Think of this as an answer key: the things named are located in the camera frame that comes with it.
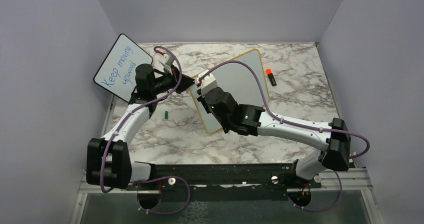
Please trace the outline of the yellow-framed whiteboard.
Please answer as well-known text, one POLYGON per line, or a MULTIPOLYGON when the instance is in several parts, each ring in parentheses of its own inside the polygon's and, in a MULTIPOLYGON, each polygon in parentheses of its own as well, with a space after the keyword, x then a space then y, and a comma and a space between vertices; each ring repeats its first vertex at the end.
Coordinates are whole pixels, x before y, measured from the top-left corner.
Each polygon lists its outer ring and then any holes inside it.
MULTIPOLYGON (((265 100, 269 101, 268 76, 264 71, 261 60, 261 54, 258 49, 251 49, 241 55, 233 58, 247 64, 258 77, 265 100)), ((253 77, 253 74, 243 65, 237 63, 226 64, 212 72, 217 84, 225 92, 232 94, 239 104, 251 104, 263 106, 263 100, 253 77)), ((213 134, 221 131, 222 127, 212 114, 207 114, 202 104, 197 100, 197 86, 192 85, 189 88, 194 104, 199 113, 200 120, 203 123, 206 133, 213 134)))

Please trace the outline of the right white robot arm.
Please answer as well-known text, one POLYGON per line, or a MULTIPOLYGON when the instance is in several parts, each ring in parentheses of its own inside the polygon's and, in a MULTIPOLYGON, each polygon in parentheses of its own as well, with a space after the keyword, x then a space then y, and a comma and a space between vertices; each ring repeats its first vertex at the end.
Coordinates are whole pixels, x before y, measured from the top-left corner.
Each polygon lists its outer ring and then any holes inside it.
POLYGON ((326 169, 348 171, 351 136, 342 119, 310 122, 286 118, 268 113, 260 106, 239 104, 220 87, 209 90, 205 95, 200 89, 196 93, 197 100, 225 133, 232 131, 243 136, 279 137, 313 147, 313 153, 293 163, 288 175, 292 186, 301 187, 326 169))

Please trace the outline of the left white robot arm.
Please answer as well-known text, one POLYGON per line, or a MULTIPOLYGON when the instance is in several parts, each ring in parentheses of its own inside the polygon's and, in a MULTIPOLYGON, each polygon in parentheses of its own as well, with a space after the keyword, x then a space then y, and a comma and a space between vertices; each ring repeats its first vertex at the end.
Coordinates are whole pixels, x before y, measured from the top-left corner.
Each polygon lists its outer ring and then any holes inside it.
POLYGON ((143 188, 151 189, 157 183, 157 175, 151 172, 152 164, 131 161, 129 145, 152 117, 158 102, 165 99, 158 94, 181 93, 194 84, 194 79, 175 66, 161 72, 149 64, 141 64, 135 69, 135 82, 124 116, 102 138, 93 138, 87 145, 88 184, 125 189, 138 181, 143 188))

